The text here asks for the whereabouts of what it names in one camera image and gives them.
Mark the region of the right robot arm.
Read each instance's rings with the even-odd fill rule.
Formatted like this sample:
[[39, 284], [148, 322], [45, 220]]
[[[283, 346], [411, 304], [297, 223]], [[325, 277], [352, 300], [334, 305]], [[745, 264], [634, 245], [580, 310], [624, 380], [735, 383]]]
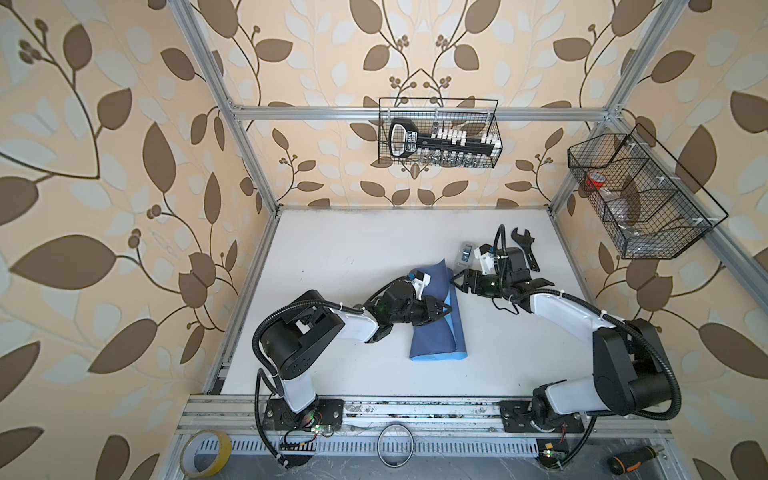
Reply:
[[643, 319], [624, 320], [534, 278], [513, 254], [487, 253], [485, 270], [464, 269], [452, 285], [464, 293], [502, 299], [548, 320], [580, 340], [592, 352], [592, 372], [577, 380], [541, 385], [529, 407], [517, 417], [549, 432], [575, 414], [636, 415], [651, 420], [675, 418], [682, 390], [657, 329]]

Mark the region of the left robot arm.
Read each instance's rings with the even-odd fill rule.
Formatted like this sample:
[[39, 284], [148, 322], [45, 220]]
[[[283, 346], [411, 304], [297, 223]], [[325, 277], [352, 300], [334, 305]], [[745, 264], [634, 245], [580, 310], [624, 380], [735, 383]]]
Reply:
[[256, 328], [251, 346], [262, 365], [257, 382], [278, 397], [290, 413], [312, 414], [318, 396], [310, 369], [334, 341], [373, 344], [398, 324], [423, 327], [453, 313], [448, 299], [425, 292], [427, 285], [425, 277], [398, 277], [357, 306], [331, 302], [316, 290], [306, 291]]

